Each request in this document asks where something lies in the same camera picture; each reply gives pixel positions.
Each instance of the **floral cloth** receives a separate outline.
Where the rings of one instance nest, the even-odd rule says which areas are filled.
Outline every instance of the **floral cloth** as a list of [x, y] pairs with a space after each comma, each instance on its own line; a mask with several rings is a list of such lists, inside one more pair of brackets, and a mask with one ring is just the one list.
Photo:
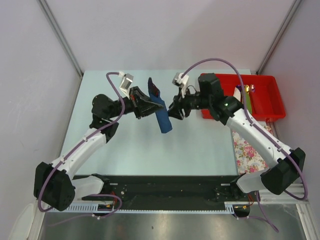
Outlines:
[[[269, 126], [265, 126], [264, 128], [269, 133], [273, 134], [272, 129]], [[268, 167], [259, 153], [237, 132], [232, 131], [232, 136], [239, 175], [254, 173]]]

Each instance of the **white tabletop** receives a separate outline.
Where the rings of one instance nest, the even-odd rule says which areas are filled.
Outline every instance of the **white tabletop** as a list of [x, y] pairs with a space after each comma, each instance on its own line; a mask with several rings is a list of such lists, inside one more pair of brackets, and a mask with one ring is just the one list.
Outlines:
[[[75, 145], [92, 121], [92, 99], [105, 94], [113, 100], [116, 94], [106, 79], [109, 71], [86, 71], [75, 102], [66, 133], [62, 153]], [[134, 76], [133, 86], [148, 95], [148, 78], [161, 91], [168, 107], [178, 88], [172, 84], [176, 72], [183, 70], [128, 70]], [[194, 85], [201, 73], [233, 73], [232, 70], [192, 70], [189, 84]], [[241, 70], [241, 74], [250, 74]], [[111, 76], [116, 86], [120, 78]], [[173, 130], [160, 132], [156, 116], [136, 119], [133, 113], [119, 120], [115, 136], [96, 151], [78, 170], [78, 175], [236, 175], [231, 131], [222, 123], [203, 119], [200, 111], [192, 111], [188, 118], [170, 118]]]

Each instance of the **blue cloth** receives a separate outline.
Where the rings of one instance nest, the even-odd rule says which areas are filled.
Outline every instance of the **blue cloth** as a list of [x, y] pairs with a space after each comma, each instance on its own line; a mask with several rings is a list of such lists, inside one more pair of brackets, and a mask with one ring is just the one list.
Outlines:
[[166, 134], [170, 132], [172, 130], [172, 125], [167, 112], [166, 103], [161, 99], [160, 92], [158, 97], [153, 95], [151, 92], [149, 92], [149, 96], [154, 103], [161, 104], [163, 106], [163, 109], [155, 112], [156, 120], [158, 121], [161, 133]]

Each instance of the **wall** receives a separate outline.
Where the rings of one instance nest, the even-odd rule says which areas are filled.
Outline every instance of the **wall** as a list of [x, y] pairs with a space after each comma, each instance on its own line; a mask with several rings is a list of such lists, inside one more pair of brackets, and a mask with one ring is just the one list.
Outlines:
[[277, 80], [287, 116], [276, 123], [279, 137], [306, 152], [309, 200], [320, 224], [320, 1], [306, 0], [263, 74]]
[[60, 151], [76, 72], [35, 0], [0, 3], [0, 239], [35, 200], [36, 166]]
[[[293, 0], [47, 0], [82, 70], [257, 70]], [[210, 62], [202, 69], [226, 69]]]

